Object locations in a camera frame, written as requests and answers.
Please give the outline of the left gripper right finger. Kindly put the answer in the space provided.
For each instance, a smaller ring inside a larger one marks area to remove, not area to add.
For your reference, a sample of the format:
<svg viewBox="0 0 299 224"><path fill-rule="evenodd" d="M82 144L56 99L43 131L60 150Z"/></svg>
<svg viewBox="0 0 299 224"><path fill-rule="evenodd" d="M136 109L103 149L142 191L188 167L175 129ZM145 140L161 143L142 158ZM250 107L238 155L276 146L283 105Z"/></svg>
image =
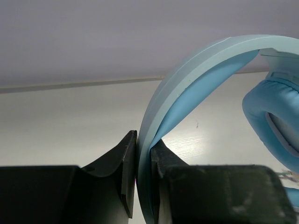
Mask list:
<svg viewBox="0 0 299 224"><path fill-rule="evenodd" d="M278 175L260 165L188 165L162 140L150 151L156 224L296 224Z"/></svg>

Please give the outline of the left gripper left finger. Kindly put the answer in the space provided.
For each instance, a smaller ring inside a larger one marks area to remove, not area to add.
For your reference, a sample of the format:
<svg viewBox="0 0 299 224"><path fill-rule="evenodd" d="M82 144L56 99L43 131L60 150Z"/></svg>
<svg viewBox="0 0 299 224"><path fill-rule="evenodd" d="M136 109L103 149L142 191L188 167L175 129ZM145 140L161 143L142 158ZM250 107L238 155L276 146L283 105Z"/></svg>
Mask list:
<svg viewBox="0 0 299 224"><path fill-rule="evenodd" d="M133 216L137 132L78 167L0 169L3 224L126 224Z"/></svg>

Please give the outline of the light blue headphones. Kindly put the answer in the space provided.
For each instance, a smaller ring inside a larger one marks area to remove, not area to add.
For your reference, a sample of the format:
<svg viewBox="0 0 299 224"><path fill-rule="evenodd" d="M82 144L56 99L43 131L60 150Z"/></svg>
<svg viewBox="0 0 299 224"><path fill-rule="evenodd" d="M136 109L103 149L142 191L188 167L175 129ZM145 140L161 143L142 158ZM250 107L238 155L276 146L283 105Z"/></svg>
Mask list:
<svg viewBox="0 0 299 224"><path fill-rule="evenodd" d="M138 138L137 190L146 223L154 223L150 149L205 98L257 55L270 72L242 101L243 112L270 153L299 170L299 41L278 35L242 35L213 42L186 58L157 87Z"/></svg>

